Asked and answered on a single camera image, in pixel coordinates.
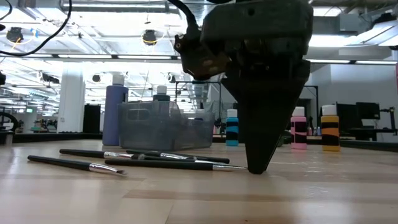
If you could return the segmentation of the black computer monitor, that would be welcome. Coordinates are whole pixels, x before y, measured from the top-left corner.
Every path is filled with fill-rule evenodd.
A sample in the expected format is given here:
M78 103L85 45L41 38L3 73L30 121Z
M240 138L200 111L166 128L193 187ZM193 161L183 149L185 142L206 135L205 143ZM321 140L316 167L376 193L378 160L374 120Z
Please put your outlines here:
M360 127L361 120L358 117L358 108L356 105L337 103L336 110L340 119L341 131Z
M361 119L380 119L378 103L357 102L358 114Z

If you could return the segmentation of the white square pillar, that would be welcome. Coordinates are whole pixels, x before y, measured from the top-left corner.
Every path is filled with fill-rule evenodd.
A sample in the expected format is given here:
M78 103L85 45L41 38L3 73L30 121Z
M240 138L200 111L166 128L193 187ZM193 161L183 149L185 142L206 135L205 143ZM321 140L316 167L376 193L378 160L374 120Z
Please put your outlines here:
M85 107L84 66L77 62L64 62L58 109L57 132L79 133L83 130Z

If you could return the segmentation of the large periwinkle paint bottle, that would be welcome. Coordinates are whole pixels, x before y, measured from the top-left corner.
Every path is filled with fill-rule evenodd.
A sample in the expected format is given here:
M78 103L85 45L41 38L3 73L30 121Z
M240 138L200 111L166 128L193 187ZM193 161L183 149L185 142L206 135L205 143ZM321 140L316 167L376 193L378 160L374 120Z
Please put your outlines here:
M118 105L128 101L128 88L124 75L113 75L112 84L106 87L103 138L105 146L119 145Z

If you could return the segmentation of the small pink black-banded bottle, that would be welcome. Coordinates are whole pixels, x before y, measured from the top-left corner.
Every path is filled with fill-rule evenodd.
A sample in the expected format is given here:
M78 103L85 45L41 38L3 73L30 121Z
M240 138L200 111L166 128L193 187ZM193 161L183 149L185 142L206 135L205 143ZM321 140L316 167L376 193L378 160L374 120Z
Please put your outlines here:
M292 134L292 149L307 148L307 118L305 108L297 106L290 119L290 132Z

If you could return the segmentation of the long linear light bar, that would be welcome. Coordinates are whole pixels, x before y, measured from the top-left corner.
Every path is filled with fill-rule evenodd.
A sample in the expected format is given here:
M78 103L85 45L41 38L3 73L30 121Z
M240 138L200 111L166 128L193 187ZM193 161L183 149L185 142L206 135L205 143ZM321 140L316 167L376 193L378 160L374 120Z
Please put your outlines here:
M53 60L71 62L139 62L139 63L181 63L176 55L93 55L93 54L32 54L24 57L0 55L0 58L11 60ZM341 60L341 59L307 59L314 64L339 65L395 65L393 60Z

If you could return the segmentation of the black paintbrush with short bristles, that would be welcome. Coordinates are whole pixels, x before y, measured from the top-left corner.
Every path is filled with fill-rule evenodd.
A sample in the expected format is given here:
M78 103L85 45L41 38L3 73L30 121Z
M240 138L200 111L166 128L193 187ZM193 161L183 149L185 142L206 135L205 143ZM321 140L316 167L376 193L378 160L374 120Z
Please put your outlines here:
M95 157L102 159L145 159L145 155L142 154L123 154L123 153L109 152L109 151L60 149L59 153L68 154L72 156Z

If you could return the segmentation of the black desk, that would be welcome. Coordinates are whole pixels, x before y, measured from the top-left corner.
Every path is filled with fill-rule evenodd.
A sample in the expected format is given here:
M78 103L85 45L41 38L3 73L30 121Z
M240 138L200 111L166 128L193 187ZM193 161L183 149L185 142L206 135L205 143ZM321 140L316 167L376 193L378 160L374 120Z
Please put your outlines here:
M396 136L398 135L398 129L351 128L340 132L340 136L354 137L355 140L367 141L368 139L371 139L372 141L377 141L377 134L380 133L390 133Z

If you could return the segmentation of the large dark blue paint bottle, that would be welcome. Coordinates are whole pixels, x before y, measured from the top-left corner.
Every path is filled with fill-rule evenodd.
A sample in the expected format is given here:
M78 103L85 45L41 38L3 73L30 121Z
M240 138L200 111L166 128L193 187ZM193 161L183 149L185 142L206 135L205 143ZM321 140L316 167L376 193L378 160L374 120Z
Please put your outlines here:
M157 93L152 96L154 101L170 101L170 96L167 94L167 87L165 85L159 85L157 87Z

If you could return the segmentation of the black cabinet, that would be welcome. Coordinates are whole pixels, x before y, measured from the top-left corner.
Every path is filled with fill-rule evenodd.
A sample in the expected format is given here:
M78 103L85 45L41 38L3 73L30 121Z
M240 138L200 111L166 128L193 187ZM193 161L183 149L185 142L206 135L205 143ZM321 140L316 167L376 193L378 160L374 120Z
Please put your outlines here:
M83 118L83 132L89 134L100 133L100 105L85 105Z

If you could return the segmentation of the small amber black-banded bottle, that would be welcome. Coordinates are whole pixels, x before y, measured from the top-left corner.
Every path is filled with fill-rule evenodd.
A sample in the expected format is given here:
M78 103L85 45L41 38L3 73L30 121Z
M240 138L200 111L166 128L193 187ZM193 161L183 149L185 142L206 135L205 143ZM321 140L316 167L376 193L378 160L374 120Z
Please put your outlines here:
M335 105L322 106L322 148L328 152L340 152L340 119Z

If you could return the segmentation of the translucent grey plastic bin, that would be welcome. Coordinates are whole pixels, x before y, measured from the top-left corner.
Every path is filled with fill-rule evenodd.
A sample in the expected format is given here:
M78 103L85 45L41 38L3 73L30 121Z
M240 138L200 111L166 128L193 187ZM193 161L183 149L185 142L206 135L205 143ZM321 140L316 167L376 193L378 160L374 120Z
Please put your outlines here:
M119 145L144 151L179 151L210 147L215 114L191 117L173 101L143 101L118 105Z

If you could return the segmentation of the black paintbrush with round bristles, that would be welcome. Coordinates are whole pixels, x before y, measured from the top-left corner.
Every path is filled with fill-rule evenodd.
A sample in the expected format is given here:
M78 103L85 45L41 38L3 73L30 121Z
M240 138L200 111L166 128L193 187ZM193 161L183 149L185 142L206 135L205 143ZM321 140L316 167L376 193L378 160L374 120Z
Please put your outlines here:
M152 157L164 157L164 158L168 158L168 159L197 161L197 158L195 156L180 156L177 154L171 154L171 153L166 153L166 152L140 151L140 150L132 150L132 149L127 150L126 152L129 154L144 154L144 155L152 156Z

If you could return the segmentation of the round spiral metal duct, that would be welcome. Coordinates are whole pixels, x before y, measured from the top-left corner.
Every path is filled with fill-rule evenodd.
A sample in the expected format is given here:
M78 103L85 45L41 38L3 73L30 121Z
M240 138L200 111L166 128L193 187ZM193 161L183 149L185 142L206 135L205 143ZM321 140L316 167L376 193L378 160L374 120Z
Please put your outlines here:
M188 97L193 107L196 109L203 109L204 103L207 102L209 89L211 87L210 82L205 81L191 81L185 85L188 91Z

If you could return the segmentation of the black gantry frame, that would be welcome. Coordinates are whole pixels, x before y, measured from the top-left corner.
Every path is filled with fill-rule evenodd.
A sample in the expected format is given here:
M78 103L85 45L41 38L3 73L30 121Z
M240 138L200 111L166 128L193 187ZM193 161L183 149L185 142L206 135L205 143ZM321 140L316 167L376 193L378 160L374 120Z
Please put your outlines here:
M320 124L320 105L319 105L319 87L317 85L304 85L304 87L315 96L316 105L316 123Z

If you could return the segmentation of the small cyan black-banded bottle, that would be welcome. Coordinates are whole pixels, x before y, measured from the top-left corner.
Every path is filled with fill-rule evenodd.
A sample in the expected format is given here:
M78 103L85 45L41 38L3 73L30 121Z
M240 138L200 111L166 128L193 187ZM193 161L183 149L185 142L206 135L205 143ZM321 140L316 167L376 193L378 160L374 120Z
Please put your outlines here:
M226 145L239 145L239 119L238 111L236 109L227 110L226 119Z

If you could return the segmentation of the black paintbrush with angled tip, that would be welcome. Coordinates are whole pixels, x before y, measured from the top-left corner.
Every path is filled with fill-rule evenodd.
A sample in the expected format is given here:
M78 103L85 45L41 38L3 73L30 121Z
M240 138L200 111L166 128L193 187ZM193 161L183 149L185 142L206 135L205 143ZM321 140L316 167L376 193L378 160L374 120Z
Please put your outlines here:
M116 169L110 166L96 164L84 161L72 161L65 159L56 159L52 157L42 157L42 156L27 156L27 159L34 162L41 162L44 164L51 164L55 166L62 166L71 169L85 170L90 172L104 173L104 174L120 174L126 175L125 170Z

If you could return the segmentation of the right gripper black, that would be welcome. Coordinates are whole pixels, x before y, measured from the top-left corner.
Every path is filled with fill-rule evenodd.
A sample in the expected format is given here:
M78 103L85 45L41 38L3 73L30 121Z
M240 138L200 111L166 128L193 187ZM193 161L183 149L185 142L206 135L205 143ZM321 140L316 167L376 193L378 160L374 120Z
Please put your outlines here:
M304 59L313 33L313 7L307 0L249 0L215 6L201 27L201 44L209 51L201 65L207 79L236 66L249 72L268 70L278 79L267 86L262 104L263 173L271 161L280 135L287 127L309 78Z

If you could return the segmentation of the rectangular metal duct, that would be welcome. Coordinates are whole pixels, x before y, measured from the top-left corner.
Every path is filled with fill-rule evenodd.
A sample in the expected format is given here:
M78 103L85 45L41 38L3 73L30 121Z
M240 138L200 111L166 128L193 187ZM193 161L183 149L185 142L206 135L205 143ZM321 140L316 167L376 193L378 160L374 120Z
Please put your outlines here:
M371 26L371 21L357 14L313 18L313 34L318 35L358 35L366 32Z

